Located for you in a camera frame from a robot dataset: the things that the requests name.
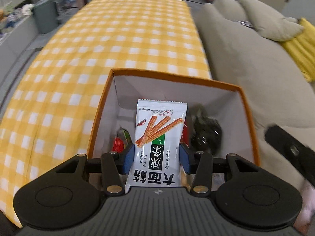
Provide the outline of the red snack bag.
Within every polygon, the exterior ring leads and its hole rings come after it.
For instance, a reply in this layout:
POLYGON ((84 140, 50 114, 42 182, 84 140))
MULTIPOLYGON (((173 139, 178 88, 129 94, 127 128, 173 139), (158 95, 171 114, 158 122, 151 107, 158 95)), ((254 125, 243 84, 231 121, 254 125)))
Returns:
POLYGON ((112 152, 122 153, 124 150, 124 143, 123 140, 119 137, 114 138, 112 152))

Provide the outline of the light green snack packet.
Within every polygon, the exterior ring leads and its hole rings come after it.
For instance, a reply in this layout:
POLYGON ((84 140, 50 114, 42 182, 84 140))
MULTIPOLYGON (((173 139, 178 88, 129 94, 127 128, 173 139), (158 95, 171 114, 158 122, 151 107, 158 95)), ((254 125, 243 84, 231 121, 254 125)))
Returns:
POLYGON ((120 127, 116 135, 120 140, 122 140, 125 147, 132 143, 131 136, 125 128, 120 127))

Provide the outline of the dark green snack packet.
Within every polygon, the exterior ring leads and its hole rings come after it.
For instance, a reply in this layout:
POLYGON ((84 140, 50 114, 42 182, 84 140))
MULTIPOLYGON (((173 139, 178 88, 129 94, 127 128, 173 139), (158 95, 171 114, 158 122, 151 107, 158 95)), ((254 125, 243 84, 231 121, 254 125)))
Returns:
POLYGON ((223 131, 218 120, 208 117, 205 108, 199 106, 193 120, 191 148, 194 151, 209 152, 214 156, 221 148, 222 137, 223 131))

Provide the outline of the white spicy strip packet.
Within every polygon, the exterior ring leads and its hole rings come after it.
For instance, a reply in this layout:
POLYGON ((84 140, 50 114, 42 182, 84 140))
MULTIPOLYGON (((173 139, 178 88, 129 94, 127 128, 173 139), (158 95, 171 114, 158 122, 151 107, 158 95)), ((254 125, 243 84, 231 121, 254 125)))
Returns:
POLYGON ((183 102, 138 100, 134 160, 125 191, 181 186, 179 144, 186 111, 183 102))

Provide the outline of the orange white cardboard box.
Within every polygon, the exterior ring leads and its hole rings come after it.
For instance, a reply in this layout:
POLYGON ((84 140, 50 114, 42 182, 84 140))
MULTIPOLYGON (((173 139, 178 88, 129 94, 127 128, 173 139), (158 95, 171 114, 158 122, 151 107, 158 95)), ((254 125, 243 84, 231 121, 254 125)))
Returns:
POLYGON ((260 164, 254 123, 243 90, 214 80, 156 71, 113 69, 97 108, 88 156, 111 151, 114 137, 126 130, 134 144, 122 165, 127 187, 177 187, 183 184, 179 144, 193 120, 218 121, 217 155, 236 153, 260 164))

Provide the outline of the yellow checkered tablecloth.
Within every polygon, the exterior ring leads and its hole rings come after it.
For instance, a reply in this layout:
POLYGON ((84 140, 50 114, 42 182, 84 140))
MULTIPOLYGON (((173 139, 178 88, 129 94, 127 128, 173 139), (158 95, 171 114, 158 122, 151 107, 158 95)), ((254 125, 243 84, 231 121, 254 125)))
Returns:
POLYGON ((113 68, 211 78, 184 1, 92 0, 36 56, 2 118, 1 211, 14 225, 16 192, 88 151, 113 68))

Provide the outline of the yellow cushion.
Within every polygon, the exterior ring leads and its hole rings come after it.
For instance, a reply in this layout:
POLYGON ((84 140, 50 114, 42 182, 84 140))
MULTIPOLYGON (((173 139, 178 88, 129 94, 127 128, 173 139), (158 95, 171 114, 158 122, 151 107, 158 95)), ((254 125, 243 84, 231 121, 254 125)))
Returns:
POLYGON ((279 44, 294 60, 307 82, 312 83, 315 78, 315 27, 306 18, 300 18, 299 24, 304 27, 302 33, 279 44))

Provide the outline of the beige sofa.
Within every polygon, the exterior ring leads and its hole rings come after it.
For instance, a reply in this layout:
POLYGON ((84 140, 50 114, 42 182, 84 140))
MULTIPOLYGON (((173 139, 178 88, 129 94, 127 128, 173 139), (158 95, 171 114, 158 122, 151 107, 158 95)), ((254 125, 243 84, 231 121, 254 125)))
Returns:
POLYGON ((314 147, 314 92, 289 54, 276 42, 241 25, 245 12, 234 0, 205 3, 195 16, 215 79, 242 87, 253 114, 260 165, 298 190, 305 179, 264 139, 276 124, 314 147))

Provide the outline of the beige cushion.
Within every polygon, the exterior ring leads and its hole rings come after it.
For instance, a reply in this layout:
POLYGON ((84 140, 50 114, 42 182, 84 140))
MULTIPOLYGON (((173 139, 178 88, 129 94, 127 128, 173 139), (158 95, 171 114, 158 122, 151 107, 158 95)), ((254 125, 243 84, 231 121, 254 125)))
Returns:
POLYGON ((304 27, 283 16, 276 9, 258 0, 237 0, 260 36, 273 41, 289 41, 301 34, 304 27))

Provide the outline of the white tv cabinet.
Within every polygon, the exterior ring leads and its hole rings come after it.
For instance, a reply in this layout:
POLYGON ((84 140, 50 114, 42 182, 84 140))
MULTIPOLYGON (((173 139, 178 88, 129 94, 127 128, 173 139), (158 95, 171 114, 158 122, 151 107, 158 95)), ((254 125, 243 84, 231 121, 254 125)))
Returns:
POLYGON ((8 76, 20 54, 37 37, 38 29, 33 16, 23 18, 16 27, 1 40, 1 84, 8 76))

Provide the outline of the pink space heater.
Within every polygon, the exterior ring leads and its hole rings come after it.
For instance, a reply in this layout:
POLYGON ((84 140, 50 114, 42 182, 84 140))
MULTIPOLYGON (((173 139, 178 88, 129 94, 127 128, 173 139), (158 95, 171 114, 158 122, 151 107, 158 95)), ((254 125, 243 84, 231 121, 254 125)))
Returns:
POLYGON ((87 4, 88 4, 88 0, 76 0, 76 5, 78 9, 83 8, 87 4))

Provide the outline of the grey trash bin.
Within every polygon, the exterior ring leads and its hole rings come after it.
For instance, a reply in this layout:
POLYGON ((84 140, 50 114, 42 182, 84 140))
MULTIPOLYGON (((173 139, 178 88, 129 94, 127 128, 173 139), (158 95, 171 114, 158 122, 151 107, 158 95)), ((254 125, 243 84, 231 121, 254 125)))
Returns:
POLYGON ((58 14, 54 0, 40 0, 32 8, 40 34, 46 34, 58 27, 58 14))

